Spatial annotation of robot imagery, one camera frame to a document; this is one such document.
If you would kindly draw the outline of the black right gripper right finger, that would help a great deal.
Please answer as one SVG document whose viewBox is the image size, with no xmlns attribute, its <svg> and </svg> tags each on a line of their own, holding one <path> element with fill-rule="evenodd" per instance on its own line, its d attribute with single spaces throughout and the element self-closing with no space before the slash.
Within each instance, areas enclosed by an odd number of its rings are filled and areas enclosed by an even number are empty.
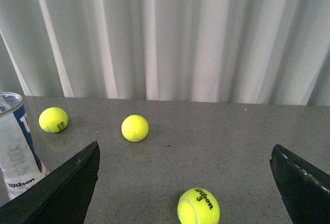
<svg viewBox="0 0 330 224">
<path fill-rule="evenodd" d="M 270 167 L 293 223 L 329 223 L 329 175 L 284 146 L 273 147 Z"/>
</svg>

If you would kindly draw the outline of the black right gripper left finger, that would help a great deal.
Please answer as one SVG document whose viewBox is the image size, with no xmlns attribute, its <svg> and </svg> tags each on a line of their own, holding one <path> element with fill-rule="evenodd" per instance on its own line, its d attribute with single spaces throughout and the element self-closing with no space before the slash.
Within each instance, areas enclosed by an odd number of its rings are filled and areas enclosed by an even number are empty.
<svg viewBox="0 0 330 224">
<path fill-rule="evenodd" d="M 100 166 L 96 141 L 1 207 L 1 223 L 84 223 Z"/>
</svg>

